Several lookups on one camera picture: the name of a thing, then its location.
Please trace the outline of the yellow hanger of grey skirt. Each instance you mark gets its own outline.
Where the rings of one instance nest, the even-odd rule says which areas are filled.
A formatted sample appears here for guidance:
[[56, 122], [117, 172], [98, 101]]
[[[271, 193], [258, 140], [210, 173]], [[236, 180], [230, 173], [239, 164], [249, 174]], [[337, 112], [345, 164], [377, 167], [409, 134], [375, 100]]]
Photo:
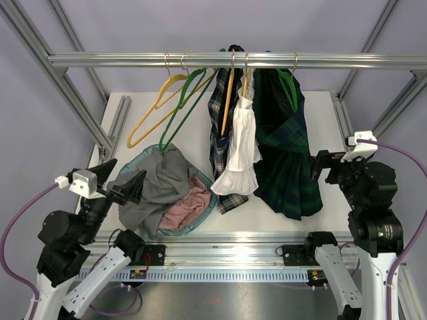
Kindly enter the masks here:
[[154, 110], [157, 110], [160, 107], [163, 107], [169, 100], [171, 100], [173, 97], [175, 97], [178, 93], [180, 94], [180, 91], [181, 91], [184, 84], [181, 87], [179, 87], [178, 89], [176, 89], [168, 98], [163, 99], [163, 96], [165, 95], [165, 93], [167, 92], [167, 90], [171, 86], [173, 86], [175, 83], [177, 83], [179, 81], [185, 81], [188, 78], [188, 75], [190, 74], [190, 72], [187, 68], [187, 65], [184, 63], [184, 59], [186, 57], [188, 57], [190, 54], [191, 54], [191, 51], [185, 52], [181, 56], [180, 64], [179, 64], [179, 66], [181, 67], [182, 70], [187, 71], [187, 74], [169, 75], [166, 82], [162, 85], [161, 89], [159, 90], [158, 96], [157, 96], [155, 102], [153, 103], [153, 105], [147, 110], [145, 115], [139, 120], [139, 123], [132, 129], [131, 133], [129, 134], [129, 136], [127, 138], [127, 148], [128, 149], [133, 149], [134, 147], [136, 147], [151, 132], [153, 132], [155, 129], [157, 129], [162, 124], [162, 123], [158, 124], [158, 122], [160, 121], [159, 120], [151, 129], [149, 129], [141, 137], [139, 137], [138, 139], [133, 141], [133, 136], [135, 135], [137, 130], [144, 124], [145, 120], [151, 115], [151, 113]]

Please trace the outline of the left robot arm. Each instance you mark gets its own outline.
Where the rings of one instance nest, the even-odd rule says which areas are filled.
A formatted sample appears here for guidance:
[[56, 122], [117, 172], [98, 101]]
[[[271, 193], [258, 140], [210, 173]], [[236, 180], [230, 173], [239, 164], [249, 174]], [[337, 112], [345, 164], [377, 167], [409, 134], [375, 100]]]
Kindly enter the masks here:
[[44, 244], [37, 263], [37, 289], [27, 319], [80, 319], [95, 297], [123, 267], [137, 265], [144, 258], [144, 240], [132, 230], [120, 231], [107, 254], [72, 291], [71, 284], [91, 252], [100, 227], [114, 203], [138, 204], [146, 172], [136, 173], [121, 185], [104, 189], [117, 159], [87, 169], [73, 169], [57, 178], [81, 199], [79, 213], [54, 211], [46, 216], [38, 234]]

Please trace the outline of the grey skirt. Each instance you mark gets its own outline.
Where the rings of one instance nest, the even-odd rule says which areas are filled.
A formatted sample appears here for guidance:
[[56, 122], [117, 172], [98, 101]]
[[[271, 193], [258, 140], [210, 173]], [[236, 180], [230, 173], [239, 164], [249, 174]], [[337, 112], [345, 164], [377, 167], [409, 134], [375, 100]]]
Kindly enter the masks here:
[[155, 239], [164, 213], [189, 194], [189, 181], [197, 170], [175, 145], [169, 145], [165, 151], [154, 147], [137, 163], [137, 169], [119, 174], [107, 188], [123, 185], [142, 171], [146, 171], [146, 176], [140, 202], [120, 205], [119, 221], [126, 229], [139, 229], [141, 234]]

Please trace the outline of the pink pleated skirt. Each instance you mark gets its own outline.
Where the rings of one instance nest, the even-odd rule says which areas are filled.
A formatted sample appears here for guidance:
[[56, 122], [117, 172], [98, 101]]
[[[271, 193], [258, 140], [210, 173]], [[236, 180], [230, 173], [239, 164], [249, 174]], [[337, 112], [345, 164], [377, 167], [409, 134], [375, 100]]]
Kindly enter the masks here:
[[192, 224], [206, 209], [211, 193], [196, 176], [190, 180], [189, 193], [177, 201], [164, 215], [160, 229], [179, 231]]

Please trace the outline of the green hanger of pink skirt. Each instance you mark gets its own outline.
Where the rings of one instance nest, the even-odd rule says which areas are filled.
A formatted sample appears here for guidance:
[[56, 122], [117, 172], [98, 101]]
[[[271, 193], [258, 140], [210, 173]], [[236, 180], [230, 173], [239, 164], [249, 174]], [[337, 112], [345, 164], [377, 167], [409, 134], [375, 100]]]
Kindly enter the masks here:
[[[165, 120], [169, 119], [159, 139], [158, 148], [160, 151], [165, 151], [167, 147], [171, 144], [173, 138], [176, 136], [178, 131], [186, 122], [187, 118], [191, 115], [191, 112], [194, 110], [195, 106], [198, 104], [199, 100], [203, 97], [204, 93], [207, 91], [207, 88], [214, 80], [214, 77], [216, 76], [218, 70], [218, 68], [213, 68], [213, 73], [209, 77], [207, 77], [206, 80], [204, 80], [204, 78], [207, 73], [207, 67], [201, 67], [199, 69], [196, 69], [188, 75], [188, 78], [185, 80], [185, 83], [180, 91], [180, 97], [177, 106], [158, 122], [158, 124], [161, 124]], [[167, 135], [167, 132], [169, 131], [178, 112], [185, 107], [189, 99], [193, 97], [197, 92], [199, 92], [199, 95], [193, 105], [189, 108], [188, 112], [185, 114], [179, 125], [176, 127], [175, 131], [171, 134], [170, 138], [167, 141], [164, 141], [165, 136]]]

